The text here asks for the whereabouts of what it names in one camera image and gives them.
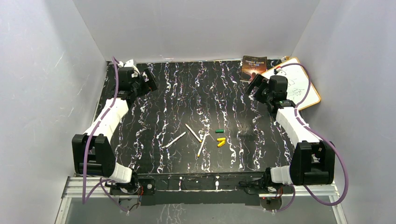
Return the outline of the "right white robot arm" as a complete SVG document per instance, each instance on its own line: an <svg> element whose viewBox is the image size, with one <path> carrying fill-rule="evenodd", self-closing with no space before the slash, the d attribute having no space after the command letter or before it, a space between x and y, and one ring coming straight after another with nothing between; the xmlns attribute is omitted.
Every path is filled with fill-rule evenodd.
<svg viewBox="0 0 396 224"><path fill-rule="evenodd" d="M269 79L257 75L247 87L250 94L257 87L254 99L264 103L284 128L295 147L289 166L267 168L263 188L276 193L283 185L325 185L333 182L335 153L328 143L307 130L298 115L296 104L287 99L288 79L274 75Z"/></svg>

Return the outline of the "white marker pen yellow end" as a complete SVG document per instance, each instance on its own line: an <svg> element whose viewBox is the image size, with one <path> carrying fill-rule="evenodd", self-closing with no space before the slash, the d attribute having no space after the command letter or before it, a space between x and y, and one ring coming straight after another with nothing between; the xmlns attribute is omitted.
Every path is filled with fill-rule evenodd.
<svg viewBox="0 0 396 224"><path fill-rule="evenodd" d="M199 148L198 153L197 153L197 157L200 157L200 154L201 154L201 151L202 151L202 149L203 149L204 142L205 142L205 140L206 140L207 135L208 135L208 132L206 132L206 133L204 134L204 136L203 136L203 139L202 139L202 141L201 141L200 148Z"/></svg>

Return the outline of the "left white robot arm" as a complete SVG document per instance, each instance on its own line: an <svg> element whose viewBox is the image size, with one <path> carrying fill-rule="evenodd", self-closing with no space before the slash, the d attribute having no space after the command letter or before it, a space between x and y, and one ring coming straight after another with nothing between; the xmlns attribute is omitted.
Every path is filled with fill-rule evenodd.
<svg viewBox="0 0 396 224"><path fill-rule="evenodd" d="M157 90L155 76L146 68L140 74L134 67L118 69L116 86L94 123L83 133L72 138L76 173L93 175L121 183L128 194L139 190L139 181L130 168L116 162L110 141L118 124L139 97Z"/></svg>

